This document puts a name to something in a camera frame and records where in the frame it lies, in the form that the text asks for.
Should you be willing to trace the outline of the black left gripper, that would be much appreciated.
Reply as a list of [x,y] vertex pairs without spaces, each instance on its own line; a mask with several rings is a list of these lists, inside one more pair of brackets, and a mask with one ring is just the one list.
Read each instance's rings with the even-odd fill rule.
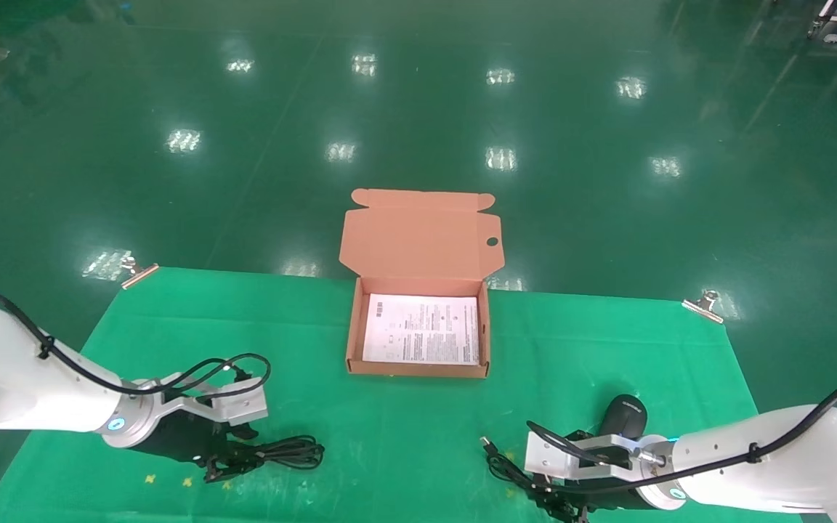
[[228,425],[193,413],[172,413],[161,418],[149,436],[131,447],[136,453],[203,466],[203,482],[225,482],[246,473],[240,457],[225,455],[230,449],[229,439],[249,442],[259,436],[250,424]]

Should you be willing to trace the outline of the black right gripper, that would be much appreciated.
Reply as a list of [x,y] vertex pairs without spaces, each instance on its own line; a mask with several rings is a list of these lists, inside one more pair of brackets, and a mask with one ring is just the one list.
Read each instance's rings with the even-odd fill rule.
[[600,509],[655,511],[657,503],[634,483],[657,465],[657,457],[642,457],[657,440],[642,430],[546,431],[543,483],[528,482],[527,497],[565,523],[590,523],[590,513]]

